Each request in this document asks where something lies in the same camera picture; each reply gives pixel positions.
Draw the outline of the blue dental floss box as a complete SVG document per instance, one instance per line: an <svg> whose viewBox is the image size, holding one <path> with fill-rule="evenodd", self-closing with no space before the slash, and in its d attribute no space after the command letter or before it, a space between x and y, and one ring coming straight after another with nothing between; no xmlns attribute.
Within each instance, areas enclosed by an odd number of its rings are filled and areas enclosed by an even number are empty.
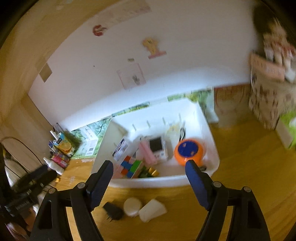
<svg viewBox="0 0 296 241"><path fill-rule="evenodd" d="M126 149L130 145L130 140L127 138L123 138L120 143L115 148L114 152L112 153L112 157L115 161L119 161L123 154L125 153Z"/></svg>

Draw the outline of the colourful Rubik's cube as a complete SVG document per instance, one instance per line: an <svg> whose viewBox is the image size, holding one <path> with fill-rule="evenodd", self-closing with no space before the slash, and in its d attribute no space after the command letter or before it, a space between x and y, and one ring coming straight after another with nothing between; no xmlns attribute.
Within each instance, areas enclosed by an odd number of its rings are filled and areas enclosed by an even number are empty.
<svg viewBox="0 0 296 241"><path fill-rule="evenodd" d="M135 159L131 156L126 156L117 169L123 178L138 178L144 167L143 161Z"/></svg>

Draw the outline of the dark green gold-cap bottle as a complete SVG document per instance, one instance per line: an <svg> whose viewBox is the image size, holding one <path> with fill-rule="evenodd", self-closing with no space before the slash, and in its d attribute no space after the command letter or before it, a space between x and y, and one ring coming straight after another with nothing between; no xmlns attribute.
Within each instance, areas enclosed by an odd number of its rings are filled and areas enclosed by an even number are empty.
<svg viewBox="0 0 296 241"><path fill-rule="evenodd" d="M154 169L152 167L149 167L149 168L144 167L138 177L139 178L154 178L154 177L158 177L158 176L159 176L159 172L156 169Z"/></svg>

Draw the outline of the orange round blue-top toy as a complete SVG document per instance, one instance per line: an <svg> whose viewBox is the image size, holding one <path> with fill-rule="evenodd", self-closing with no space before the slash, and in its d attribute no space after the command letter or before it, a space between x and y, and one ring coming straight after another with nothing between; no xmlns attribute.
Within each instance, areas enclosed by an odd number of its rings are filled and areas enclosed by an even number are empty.
<svg viewBox="0 0 296 241"><path fill-rule="evenodd" d="M204 147L194 138L186 138L180 141L174 149L174 157L181 166L185 166L189 160L193 160L198 167L203 166L204 154Z"/></svg>

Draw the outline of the white pill bottle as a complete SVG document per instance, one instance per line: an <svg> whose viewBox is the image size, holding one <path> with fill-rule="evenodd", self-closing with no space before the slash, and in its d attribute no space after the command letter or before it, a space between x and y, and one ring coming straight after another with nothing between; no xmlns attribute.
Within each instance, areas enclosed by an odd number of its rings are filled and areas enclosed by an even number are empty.
<svg viewBox="0 0 296 241"><path fill-rule="evenodd" d="M64 173L64 169L61 166L59 166L57 163L55 163L53 160L48 159L46 157L43 157L43 160L45 161L47 166L52 170L56 171L57 174L62 175Z"/></svg>

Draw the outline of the stack of colourful books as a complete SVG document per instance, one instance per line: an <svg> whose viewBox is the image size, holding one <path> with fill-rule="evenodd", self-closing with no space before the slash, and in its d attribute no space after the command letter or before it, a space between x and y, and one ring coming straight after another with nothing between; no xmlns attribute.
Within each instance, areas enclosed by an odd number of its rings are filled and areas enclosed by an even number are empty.
<svg viewBox="0 0 296 241"><path fill-rule="evenodd" d="M75 153L75 147L63 133L56 134L54 131L50 131L50 134L54 138L49 141L49 148L52 151L51 159L65 169L69 165L70 158Z"/></svg>

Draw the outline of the black power adapter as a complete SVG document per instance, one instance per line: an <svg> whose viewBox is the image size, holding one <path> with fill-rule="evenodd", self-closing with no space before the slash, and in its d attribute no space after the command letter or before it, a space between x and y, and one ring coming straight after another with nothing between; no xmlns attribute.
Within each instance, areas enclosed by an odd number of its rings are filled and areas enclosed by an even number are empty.
<svg viewBox="0 0 296 241"><path fill-rule="evenodd" d="M103 205L103 209L106 211L110 220L120 220L124 215L123 210L111 202L106 202Z"/></svg>

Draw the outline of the white angular plastic case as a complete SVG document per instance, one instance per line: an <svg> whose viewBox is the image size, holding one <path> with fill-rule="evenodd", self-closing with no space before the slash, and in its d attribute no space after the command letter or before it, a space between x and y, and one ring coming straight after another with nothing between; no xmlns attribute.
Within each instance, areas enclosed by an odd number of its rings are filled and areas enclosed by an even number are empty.
<svg viewBox="0 0 296 241"><path fill-rule="evenodd" d="M167 213L165 205L156 199L149 201L138 212L139 218L142 222L149 222L150 220Z"/></svg>

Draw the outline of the green tissue pack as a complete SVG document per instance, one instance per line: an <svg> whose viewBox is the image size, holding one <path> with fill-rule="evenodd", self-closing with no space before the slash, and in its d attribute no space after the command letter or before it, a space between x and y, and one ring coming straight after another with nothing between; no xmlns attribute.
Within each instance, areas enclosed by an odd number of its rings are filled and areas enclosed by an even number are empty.
<svg viewBox="0 0 296 241"><path fill-rule="evenodd" d="M295 149L295 110L282 114L275 130L286 149Z"/></svg>

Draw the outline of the white plastic storage bin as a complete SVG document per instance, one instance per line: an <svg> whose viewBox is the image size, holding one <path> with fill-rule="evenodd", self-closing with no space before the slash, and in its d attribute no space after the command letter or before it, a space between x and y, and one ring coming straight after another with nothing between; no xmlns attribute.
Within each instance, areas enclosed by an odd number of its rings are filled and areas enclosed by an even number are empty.
<svg viewBox="0 0 296 241"><path fill-rule="evenodd" d="M204 154L202 166L212 176L218 170L220 159L213 136L198 103L188 99L163 102L111 119L95 158L92 173L106 160L112 161L114 176L110 182L116 188L162 188L188 185L185 168L174 156L174 149L182 136L201 143ZM157 163L153 166L158 177L127 178L119 174L119 165L126 156L142 160L139 144L156 150Z"/></svg>

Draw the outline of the white handheld game console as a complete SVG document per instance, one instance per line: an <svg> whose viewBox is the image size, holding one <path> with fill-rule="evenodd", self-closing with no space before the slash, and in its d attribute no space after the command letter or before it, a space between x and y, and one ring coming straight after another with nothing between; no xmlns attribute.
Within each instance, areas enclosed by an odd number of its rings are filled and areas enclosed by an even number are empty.
<svg viewBox="0 0 296 241"><path fill-rule="evenodd" d="M168 161L169 154L166 146L166 141L163 136L148 139L148 144L158 163Z"/></svg>

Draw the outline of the clear yellow earbud case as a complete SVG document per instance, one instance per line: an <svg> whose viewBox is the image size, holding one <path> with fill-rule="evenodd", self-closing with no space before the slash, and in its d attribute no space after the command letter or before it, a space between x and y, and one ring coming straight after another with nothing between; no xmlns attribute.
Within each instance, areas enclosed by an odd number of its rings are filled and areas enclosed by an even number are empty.
<svg viewBox="0 0 296 241"><path fill-rule="evenodd" d="M186 137L186 130L184 123L174 123L169 126L166 131L165 139L171 143L174 148L180 141Z"/></svg>

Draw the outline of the patterned fabric pouch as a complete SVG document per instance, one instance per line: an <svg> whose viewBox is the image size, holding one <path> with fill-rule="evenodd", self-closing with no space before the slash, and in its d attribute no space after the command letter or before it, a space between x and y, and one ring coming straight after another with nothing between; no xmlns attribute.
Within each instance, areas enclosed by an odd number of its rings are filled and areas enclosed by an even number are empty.
<svg viewBox="0 0 296 241"><path fill-rule="evenodd" d="M264 128L275 129L279 117L295 109L295 84L285 80L285 68L250 54L249 108Z"/></svg>

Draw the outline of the plush doll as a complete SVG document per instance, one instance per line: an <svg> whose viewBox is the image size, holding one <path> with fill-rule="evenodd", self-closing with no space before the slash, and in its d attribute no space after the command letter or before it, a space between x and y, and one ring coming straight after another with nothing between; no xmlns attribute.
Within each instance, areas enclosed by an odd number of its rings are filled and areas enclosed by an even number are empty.
<svg viewBox="0 0 296 241"><path fill-rule="evenodd" d="M287 31L280 20L267 6L260 4L254 8L253 22L263 37L268 72L279 80L295 83L295 70L292 69L295 45L288 41Z"/></svg>

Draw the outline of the pink paper wall note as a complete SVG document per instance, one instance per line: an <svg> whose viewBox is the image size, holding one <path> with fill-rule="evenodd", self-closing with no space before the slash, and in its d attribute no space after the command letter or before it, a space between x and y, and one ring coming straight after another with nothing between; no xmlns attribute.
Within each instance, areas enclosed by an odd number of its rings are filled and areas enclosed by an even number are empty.
<svg viewBox="0 0 296 241"><path fill-rule="evenodd" d="M118 70L117 74L125 90L146 84L143 71L138 63L129 64L127 67Z"/></svg>

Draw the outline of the red wall sticker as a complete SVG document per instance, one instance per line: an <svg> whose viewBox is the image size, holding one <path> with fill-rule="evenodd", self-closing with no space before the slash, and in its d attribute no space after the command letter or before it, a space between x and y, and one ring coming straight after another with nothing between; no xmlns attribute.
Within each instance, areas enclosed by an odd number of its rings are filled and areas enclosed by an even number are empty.
<svg viewBox="0 0 296 241"><path fill-rule="evenodd" d="M102 25L95 25L92 29L92 32L93 32L93 35L100 37L100 36L103 36L107 30L108 29Z"/></svg>

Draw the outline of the yellow character wall sticker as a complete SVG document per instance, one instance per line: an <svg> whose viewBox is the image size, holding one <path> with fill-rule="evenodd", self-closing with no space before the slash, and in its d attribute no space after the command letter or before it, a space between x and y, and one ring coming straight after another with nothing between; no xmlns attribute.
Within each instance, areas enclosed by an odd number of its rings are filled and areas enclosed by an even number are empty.
<svg viewBox="0 0 296 241"><path fill-rule="evenodd" d="M166 51L161 51L158 47L158 41L154 38L145 38L142 45L150 52L149 59L166 55Z"/></svg>

